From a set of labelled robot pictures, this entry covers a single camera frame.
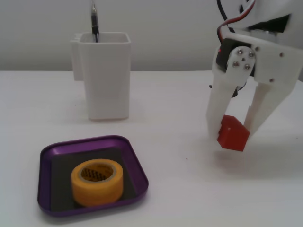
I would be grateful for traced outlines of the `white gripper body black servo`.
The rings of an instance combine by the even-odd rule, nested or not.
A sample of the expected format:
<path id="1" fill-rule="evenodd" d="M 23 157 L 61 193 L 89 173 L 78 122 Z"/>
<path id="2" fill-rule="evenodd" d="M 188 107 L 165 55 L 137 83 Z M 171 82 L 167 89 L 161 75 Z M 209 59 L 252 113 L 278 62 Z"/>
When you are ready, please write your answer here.
<path id="1" fill-rule="evenodd" d="M 224 73 L 237 61 L 237 72 L 254 72 L 258 83 L 295 83 L 303 67 L 302 50 L 257 37 L 230 33 L 222 41 L 216 64 Z"/>

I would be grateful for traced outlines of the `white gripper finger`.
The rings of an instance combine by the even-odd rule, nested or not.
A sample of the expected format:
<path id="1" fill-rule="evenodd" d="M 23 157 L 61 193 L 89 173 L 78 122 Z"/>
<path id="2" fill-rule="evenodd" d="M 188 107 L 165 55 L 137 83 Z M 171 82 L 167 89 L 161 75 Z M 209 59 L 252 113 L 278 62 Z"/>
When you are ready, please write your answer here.
<path id="1" fill-rule="evenodd" d="M 234 48 L 227 57 L 226 70 L 216 63 L 216 57 L 213 59 L 213 84 L 206 111 L 208 133 L 212 139 L 218 138 L 232 95 L 246 84 L 256 62 L 254 51 L 246 46 Z"/>
<path id="2" fill-rule="evenodd" d="M 258 83 L 253 100 L 248 108 L 244 126 L 252 137 L 265 120 L 276 110 L 276 108 L 291 94 L 296 83 L 274 86 Z"/>

